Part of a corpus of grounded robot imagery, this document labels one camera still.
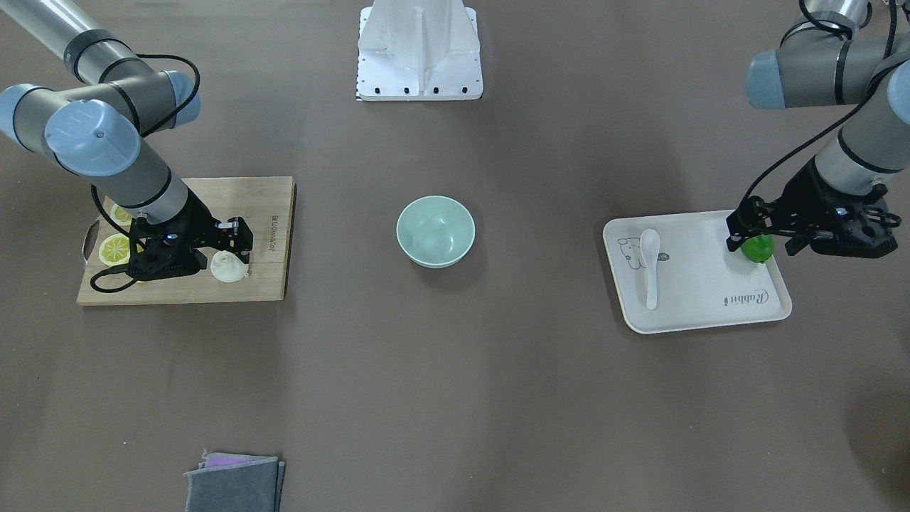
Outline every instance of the mint green bowl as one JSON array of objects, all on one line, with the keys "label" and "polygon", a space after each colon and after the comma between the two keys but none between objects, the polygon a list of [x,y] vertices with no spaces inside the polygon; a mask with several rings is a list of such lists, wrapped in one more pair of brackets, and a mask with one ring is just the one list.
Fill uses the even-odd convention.
[{"label": "mint green bowl", "polygon": [[396,233],[401,249],[415,263],[442,269],[464,258],[474,244],[474,218],[454,199],[427,196],[405,207]]}]

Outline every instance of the plastic spoon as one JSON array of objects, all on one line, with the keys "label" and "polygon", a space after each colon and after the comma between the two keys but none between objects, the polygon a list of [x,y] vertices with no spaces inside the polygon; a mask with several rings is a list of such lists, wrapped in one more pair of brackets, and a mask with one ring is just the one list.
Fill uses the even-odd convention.
[{"label": "plastic spoon", "polygon": [[645,305],[649,310],[657,307],[657,254],[661,250],[661,236],[655,230],[642,232],[642,259],[648,270],[648,294]]}]

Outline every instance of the folded cloth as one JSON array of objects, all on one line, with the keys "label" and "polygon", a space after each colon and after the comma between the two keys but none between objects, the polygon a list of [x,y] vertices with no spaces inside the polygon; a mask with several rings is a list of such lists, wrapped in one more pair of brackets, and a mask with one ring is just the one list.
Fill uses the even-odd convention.
[{"label": "folded cloth", "polygon": [[205,454],[185,473],[187,512],[278,512],[284,466],[278,457]]}]

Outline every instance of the green lime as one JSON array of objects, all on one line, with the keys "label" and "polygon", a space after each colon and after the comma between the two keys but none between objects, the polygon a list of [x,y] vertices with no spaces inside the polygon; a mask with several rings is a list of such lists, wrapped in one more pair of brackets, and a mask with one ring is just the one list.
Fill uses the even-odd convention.
[{"label": "green lime", "polygon": [[746,258],[764,263],[774,256],[774,238],[771,235],[758,235],[745,241],[740,249]]}]

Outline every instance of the tabletop surface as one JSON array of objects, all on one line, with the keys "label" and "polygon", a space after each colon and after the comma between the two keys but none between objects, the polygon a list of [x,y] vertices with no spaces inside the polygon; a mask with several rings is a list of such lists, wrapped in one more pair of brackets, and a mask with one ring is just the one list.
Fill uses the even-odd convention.
[{"label": "tabletop surface", "polygon": [[[282,512],[910,507],[908,249],[779,244],[789,319],[642,336],[602,246],[734,207],[848,109],[746,101],[795,0],[472,1],[483,98],[411,104],[355,101],[362,0],[80,5],[201,69],[200,118],[149,138],[178,175],[295,177],[288,292],[77,306],[88,186],[0,140],[0,510],[181,510],[203,450],[286,460]],[[0,87],[78,85],[6,15],[0,43]],[[430,194],[477,221],[443,271],[395,238]]]}]

